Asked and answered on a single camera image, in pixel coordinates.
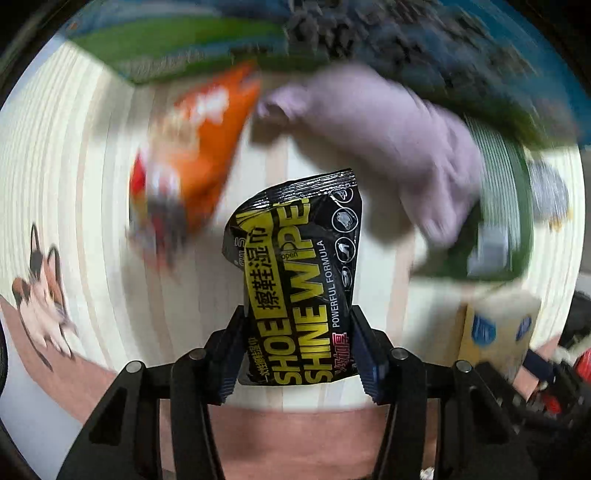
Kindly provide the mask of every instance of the red object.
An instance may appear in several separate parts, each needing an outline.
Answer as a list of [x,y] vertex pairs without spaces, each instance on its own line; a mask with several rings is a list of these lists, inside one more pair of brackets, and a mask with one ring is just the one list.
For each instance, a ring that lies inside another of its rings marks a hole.
[[135,156],[134,169],[129,179],[129,192],[133,196],[142,192],[146,186],[146,172],[142,165],[142,159],[138,154]]
[[574,370],[586,382],[591,382],[591,348],[579,357]]
[[560,406],[560,402],[556,399],[555,396],[542,393],[542,401],[544,405],[546,405],[546,410],[550,413],[554,413],[556,415],[562,413],[562,407]]

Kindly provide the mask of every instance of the wooden surface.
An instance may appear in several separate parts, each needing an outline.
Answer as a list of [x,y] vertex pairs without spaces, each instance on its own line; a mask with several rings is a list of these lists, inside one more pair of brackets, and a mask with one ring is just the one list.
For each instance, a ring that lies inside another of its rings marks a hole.
[[[265,88],[287,76],[265,76]],[[489,288],[409,278],[426,245],[411,227],[392,187],[363,163],[303,131],[290,134],[249,123],[225,194],[174,278],[147,270],[125,240],[127,182],[151,119],[204,79],[132,88],[109,70],[63,45],[0,112],[0,294],[26,277],[31,223],[42,248],[61,255],[67,309],[82,357],[119,371],[128,361],[171,362],[225,327],[242,301],[241,272],[221,255],[223,227],[233,210],[267,186],[353,167],[363,196],[362,236],[354,302],[382,329],[425,361],[457,355],[462,301]],[[566,181],[573,219],[562,231],[537,228],[527,276],[516,282],[543,300],[532,344],[563,328],[583,242],[584,187],[578,149],[544,153]],[[367,406],[358,377],[300,388],[237,386],[235,406],[316,410]]]

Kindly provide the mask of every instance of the screw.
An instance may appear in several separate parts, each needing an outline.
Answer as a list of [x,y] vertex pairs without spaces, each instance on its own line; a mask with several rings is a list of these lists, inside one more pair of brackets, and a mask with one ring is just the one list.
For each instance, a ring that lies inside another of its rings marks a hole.
[[462,372],[467,374],[470,370],[472,370],[472,366],[470,362],[466,362],[465,360],[458,360],[456,362],[456,368]]
[[139,372],[140,370],[142,370],[142,362],[138,362],[137,360],[129,362],[127,365],[125,365],[125,370],[130,374]]
[[189,352],[189,358],[191,360],[203,360],[205,355],[207,355],[205,348],[196,348]]
[[408,358],[408,352],[404,348],[396,347],[390,350],[390,354],[396,360],[406,360]]

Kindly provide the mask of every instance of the black packet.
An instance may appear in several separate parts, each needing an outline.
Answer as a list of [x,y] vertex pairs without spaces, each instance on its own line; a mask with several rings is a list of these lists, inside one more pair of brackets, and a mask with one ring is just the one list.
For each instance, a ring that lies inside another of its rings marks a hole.
[[315,384],[357,373],[350,309],[361,207],[347,169],[270,187],[228,220],[222,252],[245,273],[250,384]]

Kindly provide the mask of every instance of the shoe wipe packet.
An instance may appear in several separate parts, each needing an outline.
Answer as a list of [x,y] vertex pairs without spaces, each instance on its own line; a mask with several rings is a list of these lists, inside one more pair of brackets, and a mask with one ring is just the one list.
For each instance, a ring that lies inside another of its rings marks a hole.
[[260,78],[244,63],[183,95],[150,128],[129,179],[128,237],[144,260],[170,268],[213,214]]
[[349,312],[361,204],[353,171],[340,170],[266,189],[230,217],[223,254],[245,278],[241,383],[315,384],[357,373]]

